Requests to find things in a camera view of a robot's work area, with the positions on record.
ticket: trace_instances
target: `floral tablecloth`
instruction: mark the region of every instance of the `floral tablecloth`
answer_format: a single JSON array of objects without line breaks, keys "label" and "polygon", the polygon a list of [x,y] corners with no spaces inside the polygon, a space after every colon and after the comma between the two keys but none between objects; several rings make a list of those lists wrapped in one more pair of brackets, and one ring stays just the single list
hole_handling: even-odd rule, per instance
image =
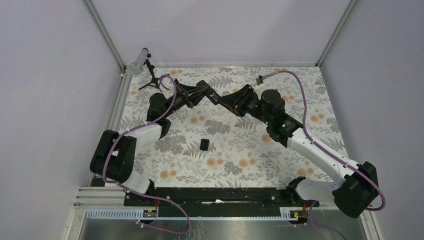
[{"label": "floral tablecloth", "polygon": [[[256,86],[255,78],[279,69],[295,72],[302,81],[308,105],[307,127],[324,143],[347,155],[332,105],[318,67],[190,67],[156,68],[160,77],[170,74],[182,84],[209,83],[218,94],[227,95],[245,84]],[[147,87],[148,71],[132,78],[120,130],[135,127],[146,119],[149,97],[159,92]],[[302,120],[304,107],[297,81],[280,73],[265,80],[285,100],[286,112]],[[172,95],[164,90],[166,97]],[[206,97],[193,109],[186,106],[168,118],[172,125],[162,139],[136,150],[134,169],[146,174],[157,187],[285,187],[297,176],[329,181],[310,160],[274,142],[265,124],[246,115],[236,117]],[[201,151],[201,139],[209,149]]]}]

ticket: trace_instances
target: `white wall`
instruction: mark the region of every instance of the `white wall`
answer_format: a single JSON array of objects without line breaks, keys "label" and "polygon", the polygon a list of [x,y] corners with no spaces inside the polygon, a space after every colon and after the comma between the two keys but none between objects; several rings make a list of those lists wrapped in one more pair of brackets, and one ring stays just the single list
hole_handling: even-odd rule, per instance
[{"label": "white wall", "polygon": [[93,0],[131,64],[295,64],[318,61],[349,0]]},{"label": "white wall", "polygon": [[349,156],[377,168],[385,240],[422,239],[424,1],[360,0],[322,74]]},{"label": "white wall", "polygon": [[119,69],[81,0],[2,0],[0,235],[57,240]]}]

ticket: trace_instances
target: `black tripod stand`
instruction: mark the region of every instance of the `black tripod stand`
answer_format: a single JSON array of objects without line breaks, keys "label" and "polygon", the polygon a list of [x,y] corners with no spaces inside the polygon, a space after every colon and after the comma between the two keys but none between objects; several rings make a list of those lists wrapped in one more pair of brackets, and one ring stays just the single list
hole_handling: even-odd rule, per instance
[{"label": "black tripod stand", "polygon": [[149,87],[157,88],[157,89],[159,89],[159,91],[162,92],[162,90],[159,88],[159,78],[155,77],[155,73],[153,72],[153,69],[155,69],[155,66],[153,66],[152,64],[150,64],[150,61],[149,61],[149,58],[151,56],[152,55],[150,53],[147,54],[147,59],[146,59],[146,61],[143,64],[143,65],[146,65],[147,66],[147,69],[148,69],[148,71],[150,72],[150,75],[151,75],[151,80],[150,80],[149,83],[147,83],[146,85],[143,85],[138,90],[142,90],[145,87],[149,86]]}]

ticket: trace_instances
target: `floral pattern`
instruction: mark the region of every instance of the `floral pattern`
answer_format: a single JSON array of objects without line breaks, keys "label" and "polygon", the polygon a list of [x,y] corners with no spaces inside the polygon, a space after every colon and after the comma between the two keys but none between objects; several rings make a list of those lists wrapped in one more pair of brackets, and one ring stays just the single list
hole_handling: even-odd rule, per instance
[{"label": "floral pattern", "polygon": [[[331,102],[318,67],[283,68],[295,72],[302,81],[307,101],[309,131],[343,155],[345,145],[333,113]],[[258,75],[274,67],[191,67],[155,68],[156,76],[170,74],[184,85],[194,86],[205,80],[218,94],[228,95],[245,84],[256,86]],[[149,98],[160,92],[138,88],[150,80],[149,72],[132,78],[120,131],[146,120]],[[281,73],[265,80],[285,100],[286,112],[300,121],[304,106],[297,81]],[[171,91],[162,89],[165,96]],[[158,187],[285,187],[298,176],[329,181],[330,178],[313,161],[274,142],[265,124],[246,115],[236,117],[222,106],[204,98],[198,106],[182,107],[168,119],[168,134],[150,142],[135,153],[134,169],[146,174]],[[207,151],[200,150],[201,139],[209,140]]]}]

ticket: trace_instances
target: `reflective metal surface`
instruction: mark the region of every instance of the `reflective metal surface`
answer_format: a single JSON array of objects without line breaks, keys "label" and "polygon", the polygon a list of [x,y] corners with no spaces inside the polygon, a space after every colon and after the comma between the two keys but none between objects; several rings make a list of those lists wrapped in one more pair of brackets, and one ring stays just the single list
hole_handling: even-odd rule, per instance
[{"label": "reflective metal surface", "polygon": [[[314,222],[339,229],[348,240],[365,240],[361,220],[350,218],[339,210],[314,210]],[[183,231],[186,221],[156,220],[152,223]],[[341,240],[334,231],[318,227],[327,240]],[[293,227],[288,221],[195,220],[187,235],[176,235],[147,227],[133,220],[86,219],[81,240],[318,240],[311,226]]]}]

